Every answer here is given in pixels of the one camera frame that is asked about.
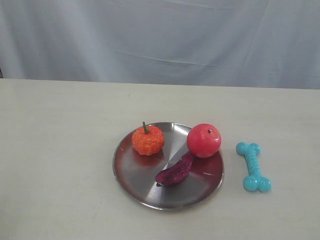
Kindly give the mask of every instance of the apple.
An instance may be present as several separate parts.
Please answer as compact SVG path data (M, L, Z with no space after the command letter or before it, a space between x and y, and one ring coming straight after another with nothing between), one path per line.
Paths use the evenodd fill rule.
M213 125L202 123L190 130L186 144L189 151L198 158L210 158L220 149L221 135Z

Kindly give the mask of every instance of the white backdrop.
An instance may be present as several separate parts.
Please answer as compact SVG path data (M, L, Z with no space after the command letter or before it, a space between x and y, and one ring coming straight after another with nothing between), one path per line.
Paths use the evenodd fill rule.
M320 89L320 0L0 0L6 78Z

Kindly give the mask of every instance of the bone toy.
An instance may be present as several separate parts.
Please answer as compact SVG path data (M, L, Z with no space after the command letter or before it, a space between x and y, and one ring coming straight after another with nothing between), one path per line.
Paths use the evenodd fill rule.
M236 153L243 155L249 176L243 180L243 187L250 192L268 192L272 188L270 180L262 176L259 168L257 155L260 153L260 146L256 143L246 144L239 142L236 145Z

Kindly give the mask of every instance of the plate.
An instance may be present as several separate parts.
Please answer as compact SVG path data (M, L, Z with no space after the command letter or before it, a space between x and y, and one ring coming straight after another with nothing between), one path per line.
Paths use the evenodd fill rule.
M148 124L163 131L164 146L154 155L140 155L132 145L130 132L117 146L113 173L121 187L139 203L157 210L179 210L203 202L221 186L224 162L220 152L206 159L195 159L188 176L179 184L157 186L156 175L188 152L191 127L174 122Z

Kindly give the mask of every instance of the plate rim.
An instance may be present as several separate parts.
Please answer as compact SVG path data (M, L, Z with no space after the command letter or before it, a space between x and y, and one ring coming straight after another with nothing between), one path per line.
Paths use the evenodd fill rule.
M187 128L190 128L192 129L192 127L188 126L188 125L185 125L185 124L182 124L182 123L179 123L179 122L172 122L172 121L159 121L159 122L153 122L153 123L148 123L146 124L146 126L153 126L153 125L157 125L157 124L177 124L177 125L181 125L181 126L184 126L184 127L187 127ZM121 189L123 192L126 193L127 196L129 196L131 199L133 199L136 203L139 203L143 206L146 206L148 208L151 208L151 209L154 209L154 210L160 210L160 211L166 211L166 212L171 212L171 211L179 211L179 210L184 210L184 209L189 209L191 207L195 207L195 206L198 206L200 204L203 204L204 202L206 202L207 200L209 200L211 197L213 197L213 195L216 195L216 193L219 191L220 187L222 186L223 184L223 181L225 179L225 163L224 163L224 158L223 158L223 154L221 152L221 150L219 150L219 154L221 155L221 160L222 160L222 174L221 174L221 179L219 181L219 184L217 185L217 187L207 196L205 197L204 199L194 203L194 204L190 204L190 205L187 205L187 206L181 206L181 207L175 207L175 208L166 208L166 207L158 207L158 206L153 206L153 205L150 205L150 204L147 204L143 201L140 201L138 200L137 198L135 198L133 195L131 195L126 189L125 187L122 185L122 183L120 182L118 176L117 176L117 173L116 173L116 168L115 168L115 163L116 163L116 155L117 155L117 152L118 152L118 149L121 145L121 143L130 135L132 134L133 132L135 132L137 129L141 128L141 126L135 128L134 130L130 131L127 135L125 135L122 140L118 143L118 145L116 146L115 148L115 151L113 153L113 157L112 157L112 171L113 171L113 175L115 177L115 180L117 182L118 185L120 185Z

